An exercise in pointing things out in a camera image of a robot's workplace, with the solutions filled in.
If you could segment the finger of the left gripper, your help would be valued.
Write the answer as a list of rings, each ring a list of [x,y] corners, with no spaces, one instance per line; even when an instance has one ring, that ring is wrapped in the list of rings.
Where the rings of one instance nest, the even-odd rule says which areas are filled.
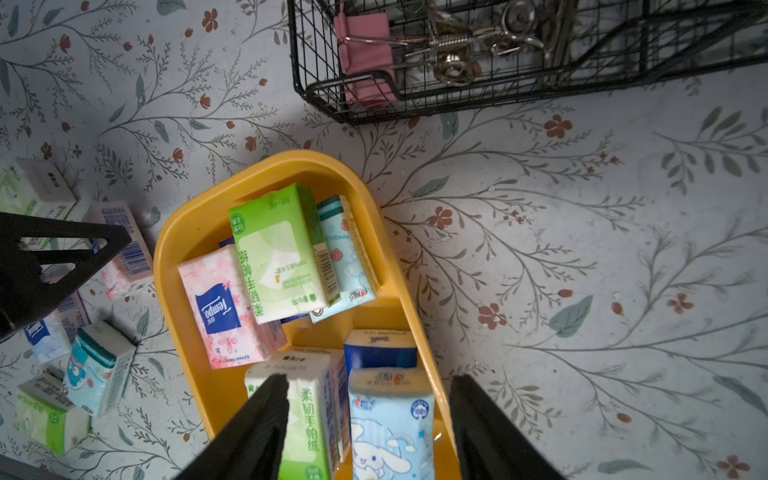
[[[25,250],[24,238],[103,240],[97,252]],[[121,225],[1,215],[1,340],[53,312],[130,244]]]

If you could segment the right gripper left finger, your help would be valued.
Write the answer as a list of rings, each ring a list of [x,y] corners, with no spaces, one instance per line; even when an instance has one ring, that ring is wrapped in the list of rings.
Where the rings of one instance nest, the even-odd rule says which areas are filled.
[[[286,375],[269,376],[178,477],[276,479],[287,434],[288,387]]]

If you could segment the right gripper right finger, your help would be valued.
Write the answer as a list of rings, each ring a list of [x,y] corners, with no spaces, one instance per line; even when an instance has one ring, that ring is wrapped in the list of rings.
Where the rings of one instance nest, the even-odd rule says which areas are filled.
[[[563,478],[471,376],[452,379],[449,406],[462,478]]]

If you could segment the light blue cartoon tissue pack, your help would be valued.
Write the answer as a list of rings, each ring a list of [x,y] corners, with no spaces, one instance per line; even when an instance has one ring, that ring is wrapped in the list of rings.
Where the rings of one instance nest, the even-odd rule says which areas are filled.
[[[348,394],[356,479],[435,477],[435,395],[424,370],[353,369]]]

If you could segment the green tissue pack front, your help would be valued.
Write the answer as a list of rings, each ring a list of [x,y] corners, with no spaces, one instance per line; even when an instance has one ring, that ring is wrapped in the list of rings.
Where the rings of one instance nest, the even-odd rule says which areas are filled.
[[[17,389],[20,432],[56,455],[64,456],[84,440],[91,416],[64,394],[62,381],[44,372]]]

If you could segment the green white tissue pack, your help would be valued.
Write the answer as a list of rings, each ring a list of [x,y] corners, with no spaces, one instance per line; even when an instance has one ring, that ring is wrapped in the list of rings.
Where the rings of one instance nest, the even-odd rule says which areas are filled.
[[[229,210],[258,322],[324,309],[340,299],[312,190],[293,183]]]

